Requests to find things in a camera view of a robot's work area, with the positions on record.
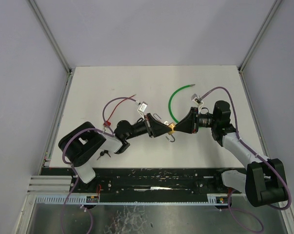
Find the large brass padlock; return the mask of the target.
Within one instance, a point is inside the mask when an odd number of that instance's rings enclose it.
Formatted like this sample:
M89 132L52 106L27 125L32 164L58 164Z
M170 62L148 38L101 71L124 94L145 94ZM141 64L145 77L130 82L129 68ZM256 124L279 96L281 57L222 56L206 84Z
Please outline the large brass padlock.
M175 124L174 123L170 123L168 125L168 127L170 127L170 131L167 133L167 135L165 136L165 138L170 142L170 143L173 143L175 142L175 137L174 137L174 127L175 127Z

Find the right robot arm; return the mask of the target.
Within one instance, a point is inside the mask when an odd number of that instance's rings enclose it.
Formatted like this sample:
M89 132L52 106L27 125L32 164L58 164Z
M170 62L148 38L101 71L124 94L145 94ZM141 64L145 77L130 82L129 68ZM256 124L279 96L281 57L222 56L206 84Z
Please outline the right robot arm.
M229 103L220 100L215 103L211 114L201 114L197 107L192 107L174 130L194 134L199 128L210 128L213 139L246 169L244 174L237 170L224 171L221 174L223 184L244 193L254 207L290 201L283 163L252 152L250 146L237 137L230 116Z

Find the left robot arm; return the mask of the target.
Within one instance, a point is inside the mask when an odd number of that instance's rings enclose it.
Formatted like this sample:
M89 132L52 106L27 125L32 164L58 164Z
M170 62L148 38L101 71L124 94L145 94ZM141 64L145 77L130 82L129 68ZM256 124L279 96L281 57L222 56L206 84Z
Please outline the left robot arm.
M64 136L58 143L63 159L85 184L91 182L96 173L89 160L97 152L103 155L122 154L129 148L129 139L147 134L159 137L172 131L172 127L155 119L150 113L135 124L121 120L114 135L103 133L90 122L85 122Z

